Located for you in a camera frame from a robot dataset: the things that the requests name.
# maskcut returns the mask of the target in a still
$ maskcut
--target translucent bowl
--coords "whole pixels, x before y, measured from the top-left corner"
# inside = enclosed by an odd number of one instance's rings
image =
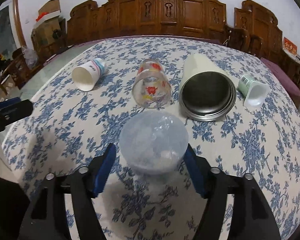
[[[179,167],[188,141],[188,132],[176,116],[144,111],[124,125],[119,148],[136,174],[160,175]]]

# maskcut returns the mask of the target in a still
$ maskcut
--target clear drinking glass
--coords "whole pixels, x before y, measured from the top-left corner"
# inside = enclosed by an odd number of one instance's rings
[[[155,59],[146,59],[139,67],[132,87],[135,101],[147,108],[158,108],[171,98],[171,86],[162,65]]]

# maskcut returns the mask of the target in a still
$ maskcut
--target blue floral tablecloth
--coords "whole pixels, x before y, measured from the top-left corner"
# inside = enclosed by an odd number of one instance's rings
[[[269,84],[271,92],[263,106],[245,108],[237,92],[235,106],[218,122],[196,122],[182,116],[178,84],[183,62],[192,53],[207,55],[236,86],[243,74]],[[106,75],[94,90],[78,90],[71,71],[97,57],[107,62]],[[68,174],[101,155],[108,143],[118,144],[127,120],[147,111],[136,105],[131,95],[138,67],[147,58],[158,59],[164,66],[172,97],[162,110],[184,122],[196,154],[226,173],[252,173],[269,202],[282,239],[287,239],[300,223],[299,113],[258,58],[201,41],[110,39],[67,64],[34,96],[32,116],[17,122],[4,142],[5,155],[25,192],[33,197],[48,172]],[[70,232],[77,239],[71,197],[66,195],[65,199]],[[206,200],[195,193],[184,164],[171,184],[154,186],[134,176],[119,149],[105,190],[93,203],[108,239],[190,240]],[[220,239],[227,238],[232,208],[229,196]]]

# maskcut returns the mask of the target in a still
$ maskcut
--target green label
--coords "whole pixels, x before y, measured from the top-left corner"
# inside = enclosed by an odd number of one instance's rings
[[[249,75],[243,75],[239,80],[238,89],[246,97],[250,88],[250,85],[254,81],[254,78]]]

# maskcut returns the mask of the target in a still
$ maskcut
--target tile floor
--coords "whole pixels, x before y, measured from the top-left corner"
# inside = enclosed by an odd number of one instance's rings
[[[76,56],[84,52],[86,49],[93,46],[89,43],[82,45],[81,47],[71,48],[61,55],[58,55],[53,59],[49,64],[47,64],[42,70],[40,70],[36,75],[30,79],[23,88],[20,90],[21,100],[31,99],[35,93],[50,79],[55,73],[57,73],[61,68],[63,68],[69,61],[74,59]],[[6,130],[0,133],[0,147],[4,141],[5,136],[11,125],[6,127]],[[0,148],[0,177],[16,182],[15,177],[12,174],[12,171],[6,161],[3,151]]]

